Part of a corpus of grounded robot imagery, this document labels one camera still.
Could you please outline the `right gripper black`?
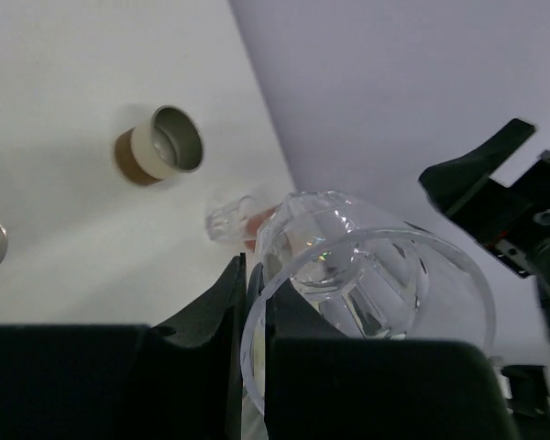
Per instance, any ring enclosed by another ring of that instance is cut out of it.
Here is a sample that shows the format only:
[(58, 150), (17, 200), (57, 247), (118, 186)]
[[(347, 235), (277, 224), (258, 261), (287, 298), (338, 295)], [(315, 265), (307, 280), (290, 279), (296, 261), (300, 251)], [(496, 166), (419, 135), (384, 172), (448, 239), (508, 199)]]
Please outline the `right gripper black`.
[(550, 151), (510, 187), (491, 175), (536, 131), (513, 118), (477, 148), (426, 168), (418, 178), (430, 205), (452, 223), (497, 220), (494, 237), (482, 246), (522, 279), (531, 275), (528, 258), (550, 238)]

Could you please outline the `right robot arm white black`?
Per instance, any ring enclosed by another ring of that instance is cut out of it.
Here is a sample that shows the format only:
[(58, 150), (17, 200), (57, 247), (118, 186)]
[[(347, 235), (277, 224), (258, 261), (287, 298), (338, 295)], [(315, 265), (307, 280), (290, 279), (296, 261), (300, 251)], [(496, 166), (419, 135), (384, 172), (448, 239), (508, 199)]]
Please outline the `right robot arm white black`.
[[(550, 340), (550, 150), (511, 186), (493, 173), (536, 132), (513, 118), (469, 153), (428, 167), (418, 181), (442, 216), (521, 278), (532, 277)], [(550, 360), (543, 368), (507, 367), (512, 410), (550, 418)]]

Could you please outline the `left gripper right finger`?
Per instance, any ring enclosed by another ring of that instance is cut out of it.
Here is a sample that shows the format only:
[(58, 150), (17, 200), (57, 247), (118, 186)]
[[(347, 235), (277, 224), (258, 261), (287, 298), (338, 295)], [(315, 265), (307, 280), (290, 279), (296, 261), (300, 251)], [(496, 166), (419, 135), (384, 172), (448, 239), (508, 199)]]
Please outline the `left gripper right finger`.
[(351, 338), (285, 281), (268, 298), (265, 384), (250, 399), (272, 439), (514, 439), (495, 374), (453, 341)]

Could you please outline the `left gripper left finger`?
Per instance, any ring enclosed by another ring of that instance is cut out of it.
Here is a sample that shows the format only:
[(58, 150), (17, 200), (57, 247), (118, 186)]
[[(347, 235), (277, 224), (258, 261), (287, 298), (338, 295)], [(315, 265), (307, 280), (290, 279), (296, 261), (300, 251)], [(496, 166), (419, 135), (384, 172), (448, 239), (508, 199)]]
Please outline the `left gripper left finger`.
[(246, 271), (152, 327), (0, 324), (0, 439), (238, 439)]

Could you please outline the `large clear glass cup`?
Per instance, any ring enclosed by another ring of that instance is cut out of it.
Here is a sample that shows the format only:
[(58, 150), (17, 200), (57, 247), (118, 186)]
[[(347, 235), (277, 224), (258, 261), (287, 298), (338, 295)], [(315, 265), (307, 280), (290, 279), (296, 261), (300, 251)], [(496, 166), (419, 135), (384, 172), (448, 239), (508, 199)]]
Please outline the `large clear glass cup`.
[(286, 287), (344, 336), (454, 339), (492, 350), (494, 300), (467, 253), (346, 193), (295, 192), (258, 229), (247, 290), (241, 372), (258, 408), (267, 302)]

